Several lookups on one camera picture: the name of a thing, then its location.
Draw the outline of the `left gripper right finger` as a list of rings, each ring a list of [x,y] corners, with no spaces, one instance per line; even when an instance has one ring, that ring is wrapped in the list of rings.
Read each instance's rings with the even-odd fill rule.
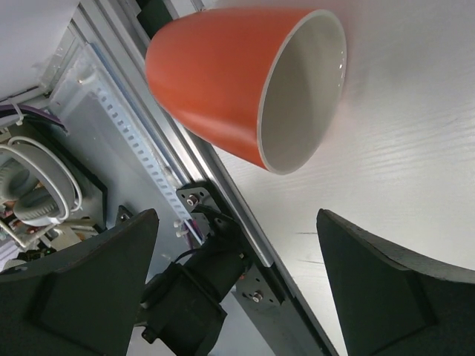
[[[321,209],[316,228],[349,355],[473,355],[474,271]]]

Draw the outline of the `orange mug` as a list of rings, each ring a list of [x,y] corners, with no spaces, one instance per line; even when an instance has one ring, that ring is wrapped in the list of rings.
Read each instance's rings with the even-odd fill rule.
[[[174,20],[145,56],[151,93],[186,129],[271,173],[321,144],[341,96],[347,41],[328,10],[230,7]]]

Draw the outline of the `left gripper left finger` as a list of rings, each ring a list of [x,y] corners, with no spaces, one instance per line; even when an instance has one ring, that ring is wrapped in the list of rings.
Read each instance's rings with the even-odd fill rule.
[[[125,355],[154,250],[153,209],[1,273],[2,355]]]

